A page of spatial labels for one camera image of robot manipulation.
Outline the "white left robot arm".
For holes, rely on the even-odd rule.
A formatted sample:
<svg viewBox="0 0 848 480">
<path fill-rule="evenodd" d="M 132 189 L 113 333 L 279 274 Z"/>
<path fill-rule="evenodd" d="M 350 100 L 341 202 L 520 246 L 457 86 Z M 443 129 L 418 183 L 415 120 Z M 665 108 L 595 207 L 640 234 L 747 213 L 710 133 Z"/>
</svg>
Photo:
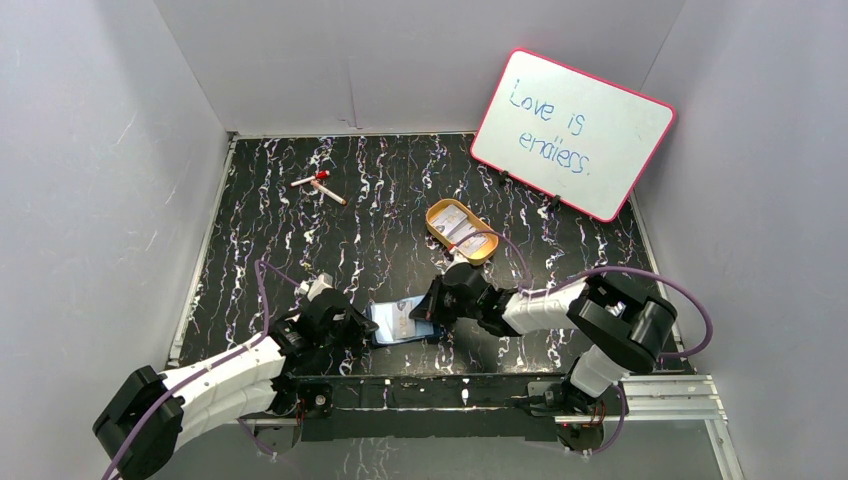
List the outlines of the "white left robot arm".
<svg viewBox="0 0 848 480">
<path fill-rule="evenodd" d="M 246 343 L 192 365 L 132 372 L 92 427 L 110 458 L 106 479 L 148 479 L 198 436 L 232 420 L 300 414 L 309 401 L 295 369 L 337 346 L 350 348 L 378 326 L 339 290 L 324 288 Z"/>
</svg>

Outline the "pink framed whiteboard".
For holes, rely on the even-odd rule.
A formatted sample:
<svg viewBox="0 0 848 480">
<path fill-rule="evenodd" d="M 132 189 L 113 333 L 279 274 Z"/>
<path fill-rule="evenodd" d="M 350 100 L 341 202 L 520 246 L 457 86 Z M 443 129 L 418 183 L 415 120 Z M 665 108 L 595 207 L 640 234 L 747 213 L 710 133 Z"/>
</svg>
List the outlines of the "pink framed whiteboard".
<svg viewBox="0 0 848 480">
<path fill-rule="evenodd" d="M 598 221 L 614 220 L 671 131 L 675 108 L 513 50 L 471 156 Z"/>
</svg>

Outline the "yellow oval tray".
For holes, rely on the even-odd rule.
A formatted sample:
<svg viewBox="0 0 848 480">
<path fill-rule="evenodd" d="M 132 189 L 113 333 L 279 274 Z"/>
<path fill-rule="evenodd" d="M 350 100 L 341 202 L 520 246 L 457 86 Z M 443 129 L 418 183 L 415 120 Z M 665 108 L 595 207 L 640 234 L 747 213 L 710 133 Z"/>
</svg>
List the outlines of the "yellow oval tray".
<svg viewBox="0 0 848 480">
<path fill-rule="evenodd" d="M 429 207 L 426 228 L 452 254 L 481 266 L 496 252 L 499 238 L 491 227 L 459 200 L 445 198 Z"/>
</svg>

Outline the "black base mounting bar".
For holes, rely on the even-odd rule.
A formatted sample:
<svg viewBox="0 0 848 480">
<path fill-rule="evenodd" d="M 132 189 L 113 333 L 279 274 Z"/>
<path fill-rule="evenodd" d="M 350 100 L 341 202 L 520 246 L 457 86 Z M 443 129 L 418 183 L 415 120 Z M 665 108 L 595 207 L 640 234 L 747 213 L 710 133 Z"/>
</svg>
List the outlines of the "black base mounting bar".
<svg viewBox="0 0 848 480">
<path fill-rule="evenodd" d="M 586 411 L 555 406 L 558 374 L 300 376 L 281 405 L 247 415 L 254 429 L 293 427 L 304 442 L 352 438 L 522 437 L 555 441 L 567 426 L 635 413 L 628 391 L 608 389 Z"/>
</svg>

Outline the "red capped marker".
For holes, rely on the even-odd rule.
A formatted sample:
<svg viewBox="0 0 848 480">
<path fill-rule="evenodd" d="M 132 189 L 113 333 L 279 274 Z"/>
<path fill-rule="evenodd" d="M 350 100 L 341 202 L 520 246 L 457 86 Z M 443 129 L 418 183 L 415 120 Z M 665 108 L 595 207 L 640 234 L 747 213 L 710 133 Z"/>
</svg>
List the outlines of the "red capped marker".
<svg viewBox="0 0 848 480">
<path fill-rule="evenodd" d="M 298 179 L 298 180 L 295 180 L 295 181 L 291 182 L 291 183 L 290 183 L 290 186 L 291 186 L 292 188 L 294 188 L 294 187 L 299 187 L 299 186 L 301 186 L 301 185 L 304 185 L 304 184 L 307 184 L 307 183 L 311 183 L 311 182 L 313 182 L 313 181 L 318 181 L 318 180 L 325 179 L 325 178 L 327 178 L 329 175 L 330 175 L 330 172 L 329 172 L 328 170 L 320 170 L 320 171 L 316 172 L 314 175 L 311 175 L 311 176 L 308 176 L 308 177 L 304 177 L 304 178 L 301 178 L 301 179 Z"/>
</svg>

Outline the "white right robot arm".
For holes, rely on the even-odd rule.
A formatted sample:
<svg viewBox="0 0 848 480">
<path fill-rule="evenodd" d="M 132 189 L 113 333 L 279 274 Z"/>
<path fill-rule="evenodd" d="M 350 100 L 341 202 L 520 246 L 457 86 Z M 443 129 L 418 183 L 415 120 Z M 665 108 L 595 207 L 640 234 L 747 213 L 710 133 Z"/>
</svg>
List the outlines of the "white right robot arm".
<svg viewBox="0 0 848 480">
<path fill-rule="evenodd" d="M 442 327 L 471 319 L 497 337 L 580 331 L 592 345 L 566 375 L 560 394 L 571 411 L 587 414 L 610 386 L 654 370 L 676 321 L 673 305 L 633 281 L 637 273 L 601 267 L 559 288 L 521 291 L 496 287 L 480 269 L 459 263 L 431 282 L 410 316 Z"/>
</svg>

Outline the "blue leather card holder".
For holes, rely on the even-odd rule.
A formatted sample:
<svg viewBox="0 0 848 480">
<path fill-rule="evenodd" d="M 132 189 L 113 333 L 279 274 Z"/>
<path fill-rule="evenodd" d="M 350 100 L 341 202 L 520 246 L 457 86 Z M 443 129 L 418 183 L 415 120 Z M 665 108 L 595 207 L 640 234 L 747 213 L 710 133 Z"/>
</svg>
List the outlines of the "blue leather card holder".
<svg viewBox="0 0 848 480">
<path fill-rule="evenodd" d="M 391 302 L 371 303 L 366 317 L 378 329 L 373 333 L 372 343 L 376 346 L 391 346 L 416 340 L 439 339 L 445 329 L 433 323 L 414 320 L 411 312 L 424 299 L 423 295 L 412 296 Z"/>
</svg>

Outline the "orange capped marker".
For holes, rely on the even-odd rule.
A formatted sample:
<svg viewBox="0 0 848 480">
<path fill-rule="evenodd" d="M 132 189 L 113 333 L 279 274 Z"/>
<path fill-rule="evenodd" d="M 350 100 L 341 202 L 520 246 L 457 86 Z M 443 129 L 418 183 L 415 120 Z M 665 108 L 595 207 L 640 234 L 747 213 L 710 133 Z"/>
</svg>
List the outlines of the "orange capped marker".
<svg viewBox="0 0 848 480">
<path fill-rule="evenodd" d="M 323 185 L 321 182 L 319 182 L 317 180 L 313 180 L 313 181 L 310 182 L 310 184 L 316 190 L 318 190 L 319 192 L 321 192 L 325 196 L 329 197 L 333 201 L 339 203 L 340 205 L 346 205 L 347 204 L 347 201 L 343 197 L 341 197 L 340 195 L 338 195 L 335 192 L 333 192 L 332 190 L 330 190 L 328 187 Z"/>
</svg>

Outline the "silver credit card stack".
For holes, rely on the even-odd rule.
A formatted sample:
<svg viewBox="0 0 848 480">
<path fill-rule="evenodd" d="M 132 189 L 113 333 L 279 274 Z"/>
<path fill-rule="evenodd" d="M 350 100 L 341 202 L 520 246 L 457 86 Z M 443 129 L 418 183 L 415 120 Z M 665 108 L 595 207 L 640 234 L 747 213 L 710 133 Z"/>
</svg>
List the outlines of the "silver credit card stack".
<svg viewBox="0 0 848 480">
<path fill-rule="evenodd" d="M 449 204 L 439 211 L 431 224 L 450 244 L 456 245 L 463 255 L 474 255 L 487 243 L 485 235 L 475 235 L 479 229 L 471 223 L 469 215 L 455 204 Z"/>
</svg>

